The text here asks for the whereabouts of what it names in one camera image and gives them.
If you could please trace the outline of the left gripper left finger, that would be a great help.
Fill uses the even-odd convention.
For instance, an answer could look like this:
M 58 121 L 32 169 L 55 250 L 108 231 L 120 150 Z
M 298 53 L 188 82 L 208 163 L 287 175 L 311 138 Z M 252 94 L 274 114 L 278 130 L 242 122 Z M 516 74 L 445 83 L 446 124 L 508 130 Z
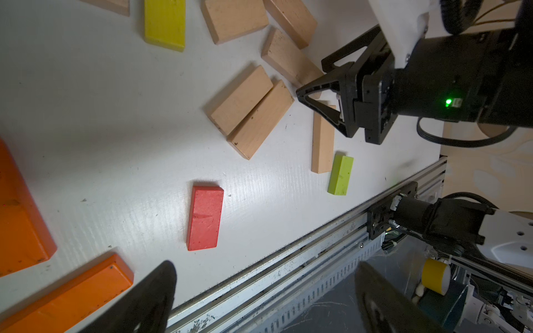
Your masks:
M 174 303 L 177 274 L 166 260 L 83 332 L 164 332 Z

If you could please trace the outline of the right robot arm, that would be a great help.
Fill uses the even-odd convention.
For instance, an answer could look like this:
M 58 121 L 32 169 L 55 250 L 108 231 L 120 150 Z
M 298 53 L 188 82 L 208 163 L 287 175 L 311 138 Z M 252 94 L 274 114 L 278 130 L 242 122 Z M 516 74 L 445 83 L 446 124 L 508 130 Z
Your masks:
M 432 1 L 372 1 L 376 26 L 324 58 L 298 100 L 346 137 L 382 144 L 398 116 L 501 125 L 483 140 L 423 139 L 480 148 L 532 126 L 532 3 L 508 29 L 469 33 L 481 1 L 438 3 L 446 36 L 427 38 Z

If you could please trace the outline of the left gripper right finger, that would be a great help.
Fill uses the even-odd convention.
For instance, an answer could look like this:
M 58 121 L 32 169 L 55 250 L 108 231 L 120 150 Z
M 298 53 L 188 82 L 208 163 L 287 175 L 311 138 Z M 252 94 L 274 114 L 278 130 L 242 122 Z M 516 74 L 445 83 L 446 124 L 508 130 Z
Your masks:
M 355 270 L 355 294 L 367 332 L 443 332 L 367 262 Z

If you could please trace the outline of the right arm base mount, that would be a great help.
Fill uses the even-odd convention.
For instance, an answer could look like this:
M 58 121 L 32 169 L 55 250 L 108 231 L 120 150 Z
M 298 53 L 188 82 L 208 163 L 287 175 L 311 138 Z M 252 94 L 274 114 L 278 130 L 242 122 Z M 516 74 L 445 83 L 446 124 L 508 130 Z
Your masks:
M 414 198 L 417 195 L 417 190 L 418 183 L 412 181 L 399 190 L 386 195 L 368 209 L 366 225 L 370 240 L 379 238 L 390 227 L 389 221 L 394 216 L 392 206 L 394 206 L 395 198 L 397 196 Z

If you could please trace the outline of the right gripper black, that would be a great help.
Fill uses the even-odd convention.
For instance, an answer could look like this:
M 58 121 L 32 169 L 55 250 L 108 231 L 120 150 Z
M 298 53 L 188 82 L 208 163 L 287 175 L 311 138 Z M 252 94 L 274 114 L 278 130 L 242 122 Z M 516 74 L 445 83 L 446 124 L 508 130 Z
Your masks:
M 321 61 L 325 75 L 296 90 L 298 101 L 344 137 L 359 129 L 364 140 L 381 145 L 398 117 L 392 109 L 395 57 L 376 25 Z

